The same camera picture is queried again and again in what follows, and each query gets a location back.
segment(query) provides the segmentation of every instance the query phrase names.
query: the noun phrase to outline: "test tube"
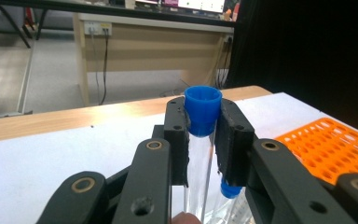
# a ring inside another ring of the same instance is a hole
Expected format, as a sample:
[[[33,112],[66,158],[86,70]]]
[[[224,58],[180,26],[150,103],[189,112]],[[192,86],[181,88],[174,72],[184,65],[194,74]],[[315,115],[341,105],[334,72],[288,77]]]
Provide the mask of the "test tube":
[[[242,187],[231,187],[229,186],[224,178],[220,185],[220,194],[217,196],[214,203],[212,217],[208,224],[228,224],[234,223],[232,219],[234,205],[241,192]]]
[[[214,130],[220,113],[222,93],[212,87],[195,86],[185,90],[185,110],[189,117],[185,212],[201,222],[205,213],[214,146]]]

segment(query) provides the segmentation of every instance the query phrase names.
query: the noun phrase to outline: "orange rack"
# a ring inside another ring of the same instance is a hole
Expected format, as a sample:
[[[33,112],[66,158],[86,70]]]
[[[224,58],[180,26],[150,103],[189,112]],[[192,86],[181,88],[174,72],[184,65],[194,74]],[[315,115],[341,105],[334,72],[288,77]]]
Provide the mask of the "orange rack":
[[[335,120],[315,120],[276,140],[327,183],[336,185],[340,175],[358,173],[358,132]]]

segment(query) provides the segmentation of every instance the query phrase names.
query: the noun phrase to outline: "blue cap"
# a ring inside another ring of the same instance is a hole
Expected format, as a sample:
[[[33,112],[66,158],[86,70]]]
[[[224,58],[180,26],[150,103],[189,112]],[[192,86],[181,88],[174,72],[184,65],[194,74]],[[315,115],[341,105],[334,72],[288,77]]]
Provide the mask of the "blue cap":
[[[233,199],[240,194],[242,187],[231,187],[229,186],[224,178],[222,178],[222,183],[220,184],[220,192],[229,199]]]
[[[185,90],[185,110],[190,117],[188,131],[203,137],[214,131],[220,114],[222,92],[208,86],[194,86]]]

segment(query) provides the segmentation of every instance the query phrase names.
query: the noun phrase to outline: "white object on desk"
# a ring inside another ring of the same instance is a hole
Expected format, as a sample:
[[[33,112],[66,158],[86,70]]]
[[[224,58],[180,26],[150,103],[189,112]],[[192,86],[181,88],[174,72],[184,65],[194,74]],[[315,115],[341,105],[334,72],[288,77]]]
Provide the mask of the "white object on desk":
[[[278,93],[236,102],[259,138],[274,138],[326,117]],[[131,164],[140,142],[150,138],[164,115],[117,118],[111,123],[0,141],[0,223],[35,223],[48,199],[70,175],[95,171],[109,177]],[[218,193],[215,157],[209,198]],[[209,200],[206,211],[213,208]],[[172,189],[172,215],[183,209],[183,187]]]

